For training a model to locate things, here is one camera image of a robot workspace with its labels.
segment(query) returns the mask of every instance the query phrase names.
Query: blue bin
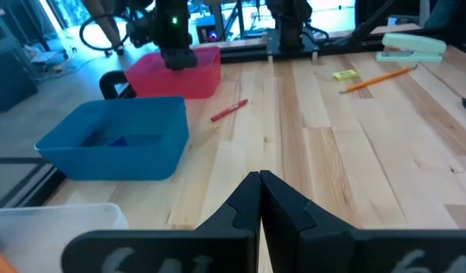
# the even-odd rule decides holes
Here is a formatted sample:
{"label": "blue bin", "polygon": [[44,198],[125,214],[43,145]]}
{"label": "blue bin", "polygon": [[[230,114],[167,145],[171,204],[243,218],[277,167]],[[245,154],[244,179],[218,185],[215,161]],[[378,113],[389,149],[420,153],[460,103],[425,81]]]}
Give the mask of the blue bin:
{"label": "blue bin", "polygon": [[76,108],[36,150],[74,180],[161,180],[188,137],[182,97],[113,99]]}

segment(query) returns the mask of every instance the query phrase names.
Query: machine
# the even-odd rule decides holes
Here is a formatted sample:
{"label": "machine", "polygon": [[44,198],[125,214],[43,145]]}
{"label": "machine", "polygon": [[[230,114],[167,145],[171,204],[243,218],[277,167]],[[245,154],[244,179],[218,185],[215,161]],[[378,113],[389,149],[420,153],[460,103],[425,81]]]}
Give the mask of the machine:
{"label": "machine", "polygon": [[[140,2],[132,0],[130,6],[136,8]],[[311,31],[316,29],[308,24],[312,8],[306,0],[283,0],[280,5],[268,5],[268,8],[279,21],[278,29],[268,34],[272,38],[269,39],[270,47],[275,55],[318,50],[311,35]],[[189,34],[187,1],[156,0],[155,8],[144,14],[144,17],[127,24],[127,35],[132,44],[139,48],[153,42],[171,70],[195,67],[197,59],[189,47],[192,37]]]}

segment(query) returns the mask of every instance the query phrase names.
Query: red marker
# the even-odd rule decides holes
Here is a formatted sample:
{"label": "red marker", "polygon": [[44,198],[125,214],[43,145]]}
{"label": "red marker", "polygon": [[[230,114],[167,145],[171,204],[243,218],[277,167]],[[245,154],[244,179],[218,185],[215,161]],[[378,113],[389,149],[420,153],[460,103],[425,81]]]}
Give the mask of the red marker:
{"label": "red marker", "polygon": [[224,116],[238,110],[239,108],[243,107],[246,103],[248,102],[248,99],[243,99],[241,102],[236,103],[235,105],[229,107],[228,109],[222,111],[221,113],[215,115],[214,117],[211,118],[212,122],[218,121],[221,118],[224,118]]}

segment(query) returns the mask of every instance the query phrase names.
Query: cable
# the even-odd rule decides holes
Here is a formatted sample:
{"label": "cable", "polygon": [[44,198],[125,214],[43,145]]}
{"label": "cable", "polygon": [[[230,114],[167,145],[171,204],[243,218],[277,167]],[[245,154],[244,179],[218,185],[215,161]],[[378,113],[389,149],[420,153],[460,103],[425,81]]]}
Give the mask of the cable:
{"label": "cable", "polygon": [[138,17],[138,12],[141,13],[142,16],[147,15],[147,11],[144,8],[129,7],[129,14],[130,14],[129,17],[125,16],[123,13],[121,13],[121,14],[110,13],[110,14],[102,14],[102,15],[99,15],[99,16],[91,16],[88,20],[84,21],[84,23],[80,27],[80,39],[81,39],[81,42],[83,42],[83,44],[86,47],[90,48],[90,49],[93,49],[93,50],[96,50],[96,51],[102,51],[102,52],[108,52],[108,51],[115,50],[115,49],[119,48],[128,39],[128,34],[126,34],[125,37],[117,45],[112,45],[111,47],[108,47],[108,48],[99,48],[99,47],[90,45],[84,39],[84,29],[89,24],[91,24],[92,22],[96,22],[96,20],[101,19],[101,18],[108,18],[108,19],[111,18],[111,19],[114,20],[116,17],[118,17],[121,20],[124,20],[125,22],[130,23],[130,22],[134,21],[136,19],[136,17]]}
{"label": "cable", "polygon": [[315,42],[314,38],[306,31],[302,31],[302,34],[307,36],[307,38],[314,44],[316,45],[317,43]]}
{"label": "cable", "polygon": [[72,52],[73,52],[73,54],[72,54],[71,56],[68,56],[67,59],[64,60],[63,62],[61,62],[60,64],[55,65],[55,66],[52,68],[52,70],[53,70],[53,71],[56,71],[56,72],[62,72],[63,69],[64,69],[64,67],[66,66],[66,64],[67,64],[70,60],[72,60],[72,59],[74,59],[74,58],[76,57],[76,55],[77,55],[77,53],[78,53],[78,50],[77,50],[76,48],[73,48],[73,49],[72,49]]}
{"label": "cable", "polygon": [[102,57],[91,58],[91,59],[83,62],[79,67],[75,67],[75,66],[64,67],[64,69],[61,72],[57,72],[54,69],[51,69],[49,74],[47,74],[47,75],[45,75],[45,76],[43,76],[41,78],[31,77],[31,79],[36,81],[37,84],[41,84],[41,83],[43,83],[43,82],[45,82],[47,80],[61,79],[62,77],[66,77],[66,76],[69,76],[71,74],[74,74],[74,73],[80,71],[83,67],[85,67],[90,62],[101,59],[101,58],[106,58],[106,57],[102,56]]}
{"label": "cable", "polygon": [[305,22],[305,27],[312,31],[312,33],[320,33],[325,36],[325,40],[328,41],[330,39],[329,33],[325,30],[318,29],[317,27],[313,27],[309,23]]}

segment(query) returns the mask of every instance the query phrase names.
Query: clear plastic bin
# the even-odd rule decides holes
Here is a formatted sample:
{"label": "clear plastic bin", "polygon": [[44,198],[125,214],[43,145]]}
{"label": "clear plastic bin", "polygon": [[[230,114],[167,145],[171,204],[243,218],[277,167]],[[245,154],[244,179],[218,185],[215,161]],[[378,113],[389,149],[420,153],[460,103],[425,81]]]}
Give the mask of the clear plastic bin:
{"label": "clear plastic bin", "polygon": [[111,203],[0,209],[0,253],[19,272],[61,272],[66,245],[88,231],[127,229]]}
{"label": "clear plastic bin", "polygon": [[87,102],[36,150],[74,180],[163,180],[189,138],[182,97]]}
{"label": "clear plastic bin", "polygon": [[137,97],[182,96],[206,99],[216,92],[220,82],[220,49],[193,49],[197,67],[171,71],[165,67],[160,52],[141,57],[125,72]]}

